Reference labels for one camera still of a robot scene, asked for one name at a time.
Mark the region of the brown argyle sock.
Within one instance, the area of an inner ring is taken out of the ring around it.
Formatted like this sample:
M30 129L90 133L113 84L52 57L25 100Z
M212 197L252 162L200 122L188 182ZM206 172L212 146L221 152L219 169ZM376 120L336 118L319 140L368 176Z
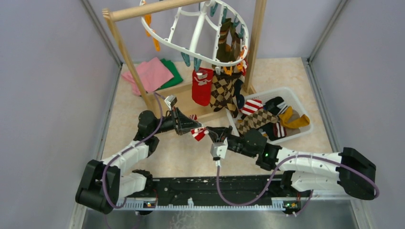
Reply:
M214 73L211 84L210 106L214 112L219 112L226 105L225 90L227 82L222 75Z
M238 115L237 106L233 100L234 97L234 84L240 78L241 73L233 73L232 75L224 75L225 86L224 86L224 107L228 109L233 118L236 118Z

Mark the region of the white clothes clip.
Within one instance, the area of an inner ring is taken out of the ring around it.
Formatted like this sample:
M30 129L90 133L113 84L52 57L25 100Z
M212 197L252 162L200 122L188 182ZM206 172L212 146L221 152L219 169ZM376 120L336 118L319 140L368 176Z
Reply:
M215 67L215 73L216 73L217 75L220 75L220 74L221 74L221 67L216 66L216 67Z

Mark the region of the teal clothes clip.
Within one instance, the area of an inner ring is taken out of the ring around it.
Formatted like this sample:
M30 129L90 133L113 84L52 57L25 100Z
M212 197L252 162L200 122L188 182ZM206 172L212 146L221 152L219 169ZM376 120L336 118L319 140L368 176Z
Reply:
M198 72L198 71L199 71L200 66L201 66L201 62L202 62L201 59L194 57L194 60L193 60L193 67L194 67L194 71L195 71L195 72Z
M184 53L184 52L181 52L181 56L183 58L183 61L184 61L185 65L187 67L190 67L191 66L190 56L188 54Z

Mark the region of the red white striped sock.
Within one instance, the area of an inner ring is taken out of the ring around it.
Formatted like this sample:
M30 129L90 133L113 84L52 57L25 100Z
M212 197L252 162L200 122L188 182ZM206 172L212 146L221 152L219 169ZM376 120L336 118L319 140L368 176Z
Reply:
M204 124L201 124L200 127L197 127L197 128L194 128L191 130L191 135L197 141L201 141L208 134L209 134L209 131Z

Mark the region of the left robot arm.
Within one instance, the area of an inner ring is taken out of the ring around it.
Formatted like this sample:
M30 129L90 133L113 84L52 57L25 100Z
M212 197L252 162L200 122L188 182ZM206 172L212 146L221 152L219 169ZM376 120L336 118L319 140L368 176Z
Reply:
M157 149L156 134L174 130L178 135L205 131L198 121L184 115L179 108L169 111L168 116L157 118L150 110L139 115L138 131L124 149L103 160L90 160L84 169L78 186L76 203L108 214L118 209L120 199L134 193L148 197L153 192L152 175L145 170L126 172L137 162L148 158Z

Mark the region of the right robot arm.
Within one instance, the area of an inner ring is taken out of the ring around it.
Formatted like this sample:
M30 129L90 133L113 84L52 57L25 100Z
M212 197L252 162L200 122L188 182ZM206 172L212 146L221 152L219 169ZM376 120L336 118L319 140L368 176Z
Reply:
M268 143L257 130L244 136L232 134L229 127L207 127L212 140L211 154L216 165L232 151L256 159L256 165L285 177L280 191L287 197L308 190L343 190L347 195L374 200L380 195L375 183L376 165L354 148L335 153L309 153Z

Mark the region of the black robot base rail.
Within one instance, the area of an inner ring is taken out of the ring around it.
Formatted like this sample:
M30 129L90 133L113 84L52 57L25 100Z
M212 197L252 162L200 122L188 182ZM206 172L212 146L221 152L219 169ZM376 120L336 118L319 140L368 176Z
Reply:
M299 192L282 175L153 178L146 189L121 199L125 210L141 215L152 211L281 210L291 215L302 209L312 191Z

